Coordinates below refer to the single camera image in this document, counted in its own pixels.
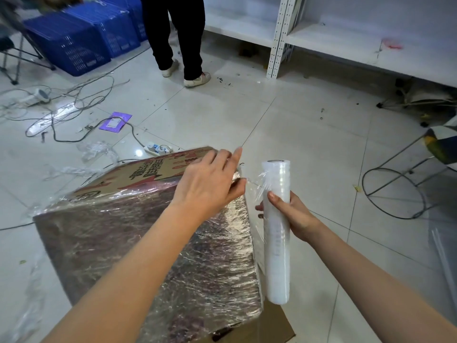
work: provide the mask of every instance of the right arm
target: right arm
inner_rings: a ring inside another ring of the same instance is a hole
[[[293,233],[314,248],[383,343],[457,342],[453,324],[340,239],[297,195],[291,192],[290,204],[272,192],[268,199],[289,219]]]

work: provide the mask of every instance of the blue basket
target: blue basket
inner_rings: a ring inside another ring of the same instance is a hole
[[[139,40],[147,40],[146,29],[143,22],[143,6],[141,0],[100,0],[110,5],[115,5],[130,12],[130,18],[135,26]]]
[[[100,1],[87,2],[64,10],[66,14],[95,25],[111,57],[140,46],[129,12]]]
[[[24,21],[27,32],[47,59],[78,77],[111,61],[97,29],[65,13]]]

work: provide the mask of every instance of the hand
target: hand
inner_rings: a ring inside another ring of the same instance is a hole
[[[246,179],[232,184],[243,149],[233,155],[228,150],[210,150],[184,171],[170,205],[189,208],[200,223],[220,212],[229,202],[244,194]]]
[[[325,226],[317,219],[301,202],[300,198],[290,192],[290,203],[285,203],[279,196],[272,191],[267,194],[268,200],[289,220],[290,228],[295,236],[302,241],[309,242],[309,236],[313,231]],[[263,201],[255,207],[256,210],[263,212]]]

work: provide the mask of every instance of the person's leg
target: person's leg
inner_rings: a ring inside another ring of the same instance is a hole
[[[170,24],[167,5],[164,0],[141,0],[143,22],[159,70],[171,68],[173,51],[168,44]]]
[[[202,74],[200,46],[205,28],[203,0],[168,0],[168,10],[178,31],[184,79],[195,80]]]

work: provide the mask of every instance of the left arm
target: left arm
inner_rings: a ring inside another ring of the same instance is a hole
[[[168,271],[203,221],[244,193],[232,186],[241,148],[187,167],[174,198],[141,241],[66,314],[42,343],[135,342]]]

